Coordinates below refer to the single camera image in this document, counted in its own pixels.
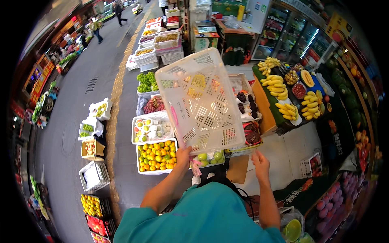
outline white sneaker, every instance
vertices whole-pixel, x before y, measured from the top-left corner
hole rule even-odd
[[[215,175],[215,173],[213,173],[213,172],[209,173],[208,176],[207,176],[207,179],[211,178],[214,175]]]
[[[193,177],[192,178],[192,185],[198,185],[201,183],[201,178],[200,177]]]

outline yellow banana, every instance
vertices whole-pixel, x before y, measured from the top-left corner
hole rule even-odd
[[[285,106],[286,106],[286,108],[288,108],[289,110],[291,110],[293,112],[296,111],[296,109],[293,106],[291,106],[290,104],[285,104]]]
[[[301,102],[301,104],[302,105],[307,105],[307,104],[309,104],[309,100],[304,100],[303,102]]]
[[[276,80],[276,79],[284,81],[284,78],[280,75],[276,75],[276,76],[272,77],[272,80]]]
[[[288,95],[288,89],[284,88],[283,92],[281,92],[278,96],[287,96]]]
[[[284,115],[289,115],[289,113],[286,110],[278,109],[278,111]]]
[[[307,104],[307,107],[309,107],[309,108],[314,108],[315,106],[317,106],[317,102]]]
[[[284,88],[272,88],[272,89],[269,89],[271,92],[284,92]]]
[[[274,74],[271,74],[271,75],[269,75],[269,76],[266,78],[266,80],[271,80],[272,77],[274,77],[274,76],[275,76]]]
[[[312,95],[306,95],[306,96],[304,96],[304,100],[309,100],[310,98],[313,98],[313,96],[312,96]]]
[[[308,116],[308,115],[312,115],[312,113],[310,113],[309,111],[303,113],[303,116]]]
[[[295,117],[295,116],[296,116],[296,112],[295,112],[295,111],[288,110],[288,112],[289,112],[289,114],[290,114],[291,116],[293,116],[293,117]]]
[[[283,110],[288,110],[288,108],[286,108],[285,105],[282,105],[280,103],[276,103],[275,106],[277,106],[278,108],[283,109]]]
[[[282,84],[283,82],[279,79],[271,80],[269,85],[274,85],[274,84]]]
[[[286,85],[285,84],[274,84],[273,85],[275,88],[285,88]]]
[[[283,118],[287,119],[287,120],[292,120],[292,117],[289,116],[289,115],[282,115]]]
[[[317,112],[319,110],[319,107],[318,106],[316,106],[316,107],[314,107],[314,108],[309,108],[308,109],[308,111],[310,112],[310,113],[315,113],[315,112]]]
[[[309,102],[312,103],[312,102],[315,102],[315,101],[317,101],[317,100],[318,100],[318,98],[315,96],[315,97],[313,97],[313,98],[310,98],[310,99],[309,99]]]

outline wooden shelf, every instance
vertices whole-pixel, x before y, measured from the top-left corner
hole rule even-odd
[[[338,57],[338,62],[343,67],[343,69],[346,72],[347,76],[351,80],[351,82],[352,82],[352,84],[353,84],[353,86],[355,88],[355,91],[358,94],[358,98],[359,98],[359,100],[361,101],[361,104],[362,104],[363,112],[364,112],[365,117],[366,117],[367,127],[369,128],[369,134],[370,134],[369,139],[370,139],[370,143],[371,143],[371,149],[370,149],[370,164],[371,164],[373,162],[373,157],[374,157],[374,151],[373,150],[375,149],[375,142],[374,142],[374,132],[373,132],[373,126],[371,125],[369,110],[367,109],[367,106],[366,106],[365,100],[363,99],[361,90],[359,89],[359,87],[357,85],[357,82],[355,81],[354,77],[351,75],[350,70],[347,68],[346,64],[343,62],[343,60],[340,57]]]
[[[363,75],[365,76],[365,79],[367,81],[367,83],[369,84],[370,86],[370,89],[371,89],[371,92],[373,93],[373,96],[374,96],[374,99],[375,99],[375,102],[377,104],[377,107],[378,107],[378,95],[377,95],[377,92],[375,91],[375,87],[374,87],[374,84],[373,82],[371,81],[369,75],[367,74],[366,72],[366,69],[364,68],[364,66],[362,65],[361,61],[359,60],[359,58],[357,57],[357,55],[355,55],[354,51],[352,51],[352,49],[350,48],[349,45],[347,45],[346,42],[343,42],[343,45],[345,48],[347,48],[347,53],[346,54],[350,54],[352,56],[352,58],[354,59],[354,61],[357,63],[359,69],[362,71]]]

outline green apple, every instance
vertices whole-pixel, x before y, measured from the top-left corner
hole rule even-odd
[[[201,167],[207,166],[209,164],[208,160],[202,160],[201,162]]]
[[[216,160],[221,159],[222,156],[223,156],[223,155],[222,155],[220,152],[215,152],[215,153],[214,153],[214,159],[216,159]]]
[[[197,155],[197,158],[198,158],[199,160],[205,160],[205,159],[208,158],[208,154],[199,154],[199,155]]]
[[[219,159],[218,161],[217,161],[217,163],[219,164],[219,163],[224,163],[224,161],[226,161],[226,159],[224,158],[224,157],[222,157],[221,159]]]

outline road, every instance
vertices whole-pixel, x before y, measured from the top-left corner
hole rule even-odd
[[[61,89],[50,121],[37,135],[35,177],[40,181],[40,173],[44,167],[44,180],[49,191],[54,223],[63,242],[93,242],[80,202],[80,196],[85,192],[80,182],[79,170],[89,161],[81,158],[79,124],[88,116],[91,103],[97,103],[106,97],[111,98],[124,51],[147,9],[154,6],[147,19],[161,16],[158,2],[144,6],[144,11],[138,16],[133,15],[130,8],[125,9],[122,18],[128,18],[128,23],[121,28],[117,18],[104,23],[100,30],[103,42],[98,44],[97,38],[94,37],[63,79],[58,79],[61,79]],[[135,41],[134,50],[138,47],[141,32]],[[113,169],[121,216],[127,208],[138,207],[145,192],[167,175],[146,176],[137,172],[136,147],[131,144],[131,122],[136,115],[136,76],[139,73],[139,69],[125,71],[117,115]],[[96,77],[93,91],[86,94],[89,81]],[[210,170],[214,171],[217,167],[220,168],[213,166]],[[208,170],[203,171],[203,174],[206,176]],[[189,171],[178,186],[175,198],[180,198],[191,185],[192,176]],[[99,190],[98,193],[109,195],[109,187]]]

